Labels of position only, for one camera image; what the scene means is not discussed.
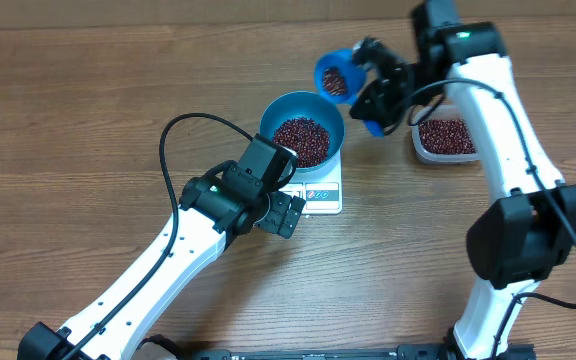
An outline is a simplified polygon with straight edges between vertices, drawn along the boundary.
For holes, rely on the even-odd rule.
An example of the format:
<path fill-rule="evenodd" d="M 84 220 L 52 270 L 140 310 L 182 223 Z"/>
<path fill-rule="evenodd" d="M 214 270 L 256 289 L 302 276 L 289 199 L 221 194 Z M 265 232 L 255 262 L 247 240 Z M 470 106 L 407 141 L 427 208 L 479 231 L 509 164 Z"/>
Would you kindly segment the blue plastic measuring scoop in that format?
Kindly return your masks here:
<path fill-rule="evenodd" d="M 367 83 L 368 71 L 352 61 L 351 49 L 329 52 L 317 61 L 314 83 L 317 92 L 334 105 L 347 105 L 351 119 L 362 121 L 374 137 L 384 137 L 383 91 L 378 81 Z"/>

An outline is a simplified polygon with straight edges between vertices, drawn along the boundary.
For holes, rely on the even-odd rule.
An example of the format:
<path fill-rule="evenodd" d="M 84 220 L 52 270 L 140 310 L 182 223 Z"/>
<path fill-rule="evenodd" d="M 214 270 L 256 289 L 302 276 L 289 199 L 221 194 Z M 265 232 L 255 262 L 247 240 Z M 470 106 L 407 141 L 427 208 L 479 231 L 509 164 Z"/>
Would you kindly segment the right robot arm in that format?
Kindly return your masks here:
<path fill-rule="evenodd" d="M 531 359 L 508 337 L 522 306 L 576 250 L 576 185 L 565 182 L 542 148 L 516 90 L 512 62 L 496 26 L 465 24 L 451 1 L 426 1 L 411 14 L 418 59 L 408 63 L 367 37 L 354 68 L 377 77 L 350 115 L 375 135 L 409 122 L 414 106 L 450 100 L 464 120 L 484 170 L 490 205 L 471 226 L 466 248 L 475 281 L 441 359 Z"/>

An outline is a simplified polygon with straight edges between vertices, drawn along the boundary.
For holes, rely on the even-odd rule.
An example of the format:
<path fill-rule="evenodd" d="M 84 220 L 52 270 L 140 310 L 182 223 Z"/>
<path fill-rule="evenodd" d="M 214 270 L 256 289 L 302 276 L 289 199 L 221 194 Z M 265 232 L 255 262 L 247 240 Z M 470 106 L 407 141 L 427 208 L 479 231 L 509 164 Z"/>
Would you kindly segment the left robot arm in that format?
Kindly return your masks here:
<path fill-rule="evenodd" d="M 20 359 L 129 359 L 181 290 L 239 236 L 260 228 L 292 236 L 303 199 L 282 192 L 295 152 L 255 135 L 237 161 L 191 178 L 151 245 L 92 304 L 58 330 L 35 324 Z"/>

